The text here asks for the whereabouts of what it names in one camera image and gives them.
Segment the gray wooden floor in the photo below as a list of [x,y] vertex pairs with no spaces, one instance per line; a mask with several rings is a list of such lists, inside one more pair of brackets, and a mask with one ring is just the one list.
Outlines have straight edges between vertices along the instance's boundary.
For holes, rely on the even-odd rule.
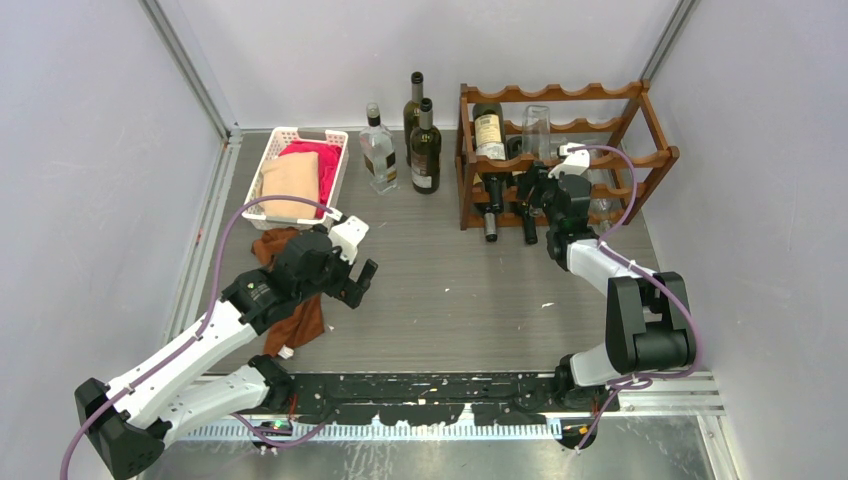
[[[351,132],[337,206],[371,226],[360,258],[380,268],[358,309],[324,298],[327,332],[296,351],[285,363],[290,371],[550,370],[563,355],[603,340],[605,298],[548,258],[543,228],[535,246],[524,245],[520,228],[501,229],[495,244],[487,244],[479,229],[459,230],[455,135],[443,132],[442,183],[429,196],[412,189],[402,135],[396,136],[400,189],[380,197],[368,185]],[[244,136],[225,219],[244,202],[268,136]],[[250,245],[260,235],[246,220],[237,223],[225,250],[222,288],[259,266]],[[641,216],[610,244],[657,267]],[[233,352],[212,371],[235,370],[261,353],[263,343],[257,339]]]

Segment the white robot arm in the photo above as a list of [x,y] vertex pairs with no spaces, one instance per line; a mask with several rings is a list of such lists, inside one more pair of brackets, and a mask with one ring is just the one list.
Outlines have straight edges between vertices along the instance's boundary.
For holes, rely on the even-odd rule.
[[[309,231],[291,239],[270,268],[239,275],[217,300],[212,317],[201,317],[135,368],[111,379],[83,382],[74,393],[80,423],[124,389],[86,435],[117,480],[138,475],[186,433],[224,415],[256,407],[278,410],[290,398],[292,379],[270,356],[258,355],[232,374],[205,385],[191,383],[224,356],[290,317],[321,293],[351,308],[359,306],[377,264],[367,260],[355,282],[349,278],[368,225],[334,212],[329,232]],[[206,328],[196,337],[201,324]],[[188,348],[183,347],[195,337]],[[163,360],[147,380],[131,385]]]
[[[567,369],[570,386],[604,385],[636,371],[662,370],[690,365],[695,359],[694,335],[683,314],[668,298],[633,268],[601,251],[598,236],[589,227],[591,183],[580,175],[590,158],[581,147],[559,147],[561,162],[548,168],[537,163],[523,176],[518,198],[541,209],[548,220],[547,248],[551,259],[564,270],[586,279],[607,297],[605,340],[600,345],[568,355],[558,367]],[[686,288],[680,275],[639,270],[663,283],[684,305]],[[646,322],[643,309],[660,314]]]

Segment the bottle label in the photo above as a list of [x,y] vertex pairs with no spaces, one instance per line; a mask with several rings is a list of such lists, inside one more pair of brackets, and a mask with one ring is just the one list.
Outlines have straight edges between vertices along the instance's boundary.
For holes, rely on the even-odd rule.
[[485,155],[492,160],[506,160],[506,149],[501,142],[501,127],[498,116],[490,113],[480,115],[474,120],[477,155]]
[[[363,155],[365,157],[365,168],[371,172],[371,176],[374,176],[374,162],[368,158],[368,155]],[[397,168],[395,167],[395,152],[389,154],[386,157],[386,180],[392,182],[397,179]]]
[[477,151],[474,153],[477,155],[485,155],[491,160],[506,160],[506,150],[501,142],[481,145],[477,147]]
[[386,157],[386,178],[389,182],[394,182],[397,179],[397,168],[395,168],[395,152]]
[[412,153],[412,183],[420,188],[433,188],[433,177],[427,172],[427,155]]
[[477,132],[477,146],[487,143],[501,143],[501,127],[498,116],[490,113],[480,115],[474,120],[474,130]]

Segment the white plastic basket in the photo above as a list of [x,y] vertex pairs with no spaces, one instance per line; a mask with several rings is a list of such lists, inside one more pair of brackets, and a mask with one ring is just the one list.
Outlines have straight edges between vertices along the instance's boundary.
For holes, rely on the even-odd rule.
[[[259,162],[259,167],[256,169],[256,174],[253,175],[253,181],[250,183],[250,190],[247,191],[247,197],[244,203],[247,203],[257,197],[262,191],[262,165],[272,158],[277,158],[280,152],[283,151],[290,143],[295,140],[303,142],[327,143],[330,145],[338,145],[342,147],[342,155],[339,159],[339,167],[336,169],[336,176],[333,179],[333,188],[330,190],[330,198],[327,200],[328,207],[335,207],[336,201],[339,199],[339,191],[342,186],[345,168],[347,168],[348,151],[347,151],[347,133],[337,130],[324,130],[323,140],[316,140],[315,137],[320,137],[320,132],[301,132],[297,128],[277,127],[271,132],[271,138],[268,139],[268,145],[265,147],[265,153],[262,154],[262,161]],[[318,224],[324,224],[329,227],[332,219],[324,215],[323,218],[297,218],[285,219],[266,217],[262,204],[253,205],[241,214],[259,230],[270,230],[272,228],[295,227],[302,230],[309,229]]]

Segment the glass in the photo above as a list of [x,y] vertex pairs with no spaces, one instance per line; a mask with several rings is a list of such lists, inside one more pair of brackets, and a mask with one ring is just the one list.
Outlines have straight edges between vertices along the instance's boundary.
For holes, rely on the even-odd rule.
[[[586,144],[596,145],[597,142],[586,142]],[[592,159],[595,159],[599,153],[599,150],[589,150]],[[583,173],[583,177],[592,182],[592,185],[606,185],[608,188],[615,186],[612,170],[589,169]],[[600,223],[595,226],[597,233],[604,233],[612,227],[612,212],[618,201],[616,198],[593,198],[589,201],[589,213],[600,220]]]
[[529,153],[541,161],[551,159],[551,109],[528,105],[521,126],[521,153]]

